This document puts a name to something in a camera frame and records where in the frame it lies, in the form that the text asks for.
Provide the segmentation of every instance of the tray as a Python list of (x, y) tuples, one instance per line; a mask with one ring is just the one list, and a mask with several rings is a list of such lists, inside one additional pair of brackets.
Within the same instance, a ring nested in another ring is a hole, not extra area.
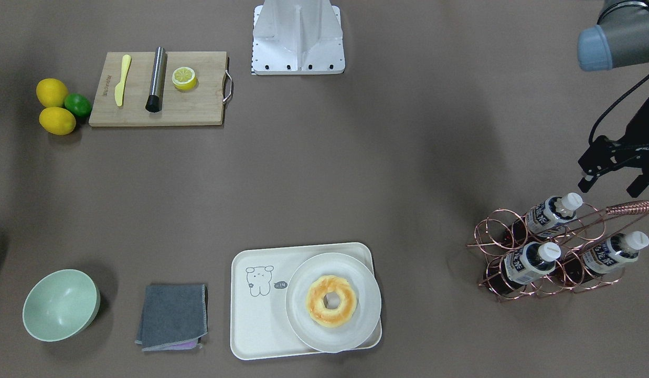
[[(115, 103), (114, 89), (120, 81), (121, 57), (131, 56), (131, 66), (126, 77), (123, 106)], [(166, 51), (166, 78), (163, 89), (163, 107), (160, 112), (145, 110), (150, 91), (154, 52), (109, 52), (93, 101), (89, 118), (92, 127), (164, 127), (209, 126), (224, 121), (224, 83), (228, 56), (226, 52)], [(198, 77), (197, 86), (190, 91), (180, 91), (171, 81), (178, 67), (192, 67)]]
[[(353, 256), (373, 272), (370, 250), (356, 242), (250, 249), (236, 255), (231, 263), (230, 338), (231, 351), (236, 357), (257, 360), (321, 353), (303, 344), (293, 332), (284, 300), (289, 279), (296, 269), (309, 258), (326, 252)], [(381, 337), (382, 325), (378, 320), (370, 337), (353, 350), (375, 347)]]

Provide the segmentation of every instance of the bottle label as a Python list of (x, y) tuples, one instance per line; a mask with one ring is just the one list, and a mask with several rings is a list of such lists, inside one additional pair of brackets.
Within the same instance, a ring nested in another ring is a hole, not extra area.
[(616, 252), (616, 249), (611, 245), (611, 239), (607, 239), (607, 241), (597, 244), (590, 251), (587, 251), (583, 255), (583, 262), (591, 270), (604, 275), (618, 268), (622, 268), (622, 266), (626, 265), (627, 261), (636, 260), (624, 258)]
[(527, 285), (545, 275), (545, 272), (537, 270), (529, 263), (525, 251), (526, 247), (520, 248), (504, 258), (506, 275), (509, 280), (521, 285)]
[(548, 229), (566, 223), (566, 221), (561, 220), (550, 212), (550, 207), (548, 205), (549, 201), (550, 199), (547, 199), (543, 203), (537, 204), (528, 211), (527, 216), (525, 217), (527, 229), (532, 234), (546, 239), (564, 232), (563, 227), (558, 227), (553, 230)]

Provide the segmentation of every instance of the yellow knife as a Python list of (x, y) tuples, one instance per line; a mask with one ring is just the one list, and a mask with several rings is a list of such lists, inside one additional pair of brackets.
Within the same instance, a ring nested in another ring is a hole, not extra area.
[(116, 106), (123, 105), (123, 89), (126, 86), (126, 75), (128, 75), (128, 67), (131, 65), (131, 56), (124, 55), (121, 58), (121, 80), (115, 87), (115, 102)]

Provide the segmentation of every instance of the white metal bracket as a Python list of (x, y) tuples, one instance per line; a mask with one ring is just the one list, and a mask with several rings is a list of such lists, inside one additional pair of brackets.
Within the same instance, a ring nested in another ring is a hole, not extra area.
[(266, 0), (254, 9), (252, 74), (345, 70), (341, 10), (329, 0)]

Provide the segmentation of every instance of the black cable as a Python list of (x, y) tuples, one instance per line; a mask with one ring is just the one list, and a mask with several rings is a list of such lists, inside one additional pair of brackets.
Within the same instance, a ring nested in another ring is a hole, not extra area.
[(648, 79), (649, 79), (649, 74), (646, 75), (643, 79), (641, 79), (637, 84), (635, 84), (634, 87), (630, 88), (629, 91), (625, 92), (622, 96), (620, 96), (614, 103), (611, 104), (611, 106), (609, 106), (607, 110), (604, 111), (604, 113), (602, 113), (602, 115), (600, 115), (600, 117), (595, 121), (595, 124), (592, 125), (592, 129), (590, 130), (590, 136), (588, 137), (588, 144), (592, 144), (592, 139), (595, 136), (595, 130), (597, 130), (597, 127), (600, 126), (600, 122), (602, 122), (604, 117), (606, 117), (609, 114), (609, 112), (614, 110), (614, 108), (616, 107), (616, 105), (620, 103), (620, 101), (625, 100), (625, 98), (629, 96), (630, 93), (634, 92), (637, 88), (641, 86), (641, 84), (645, 83), (646, 80)]

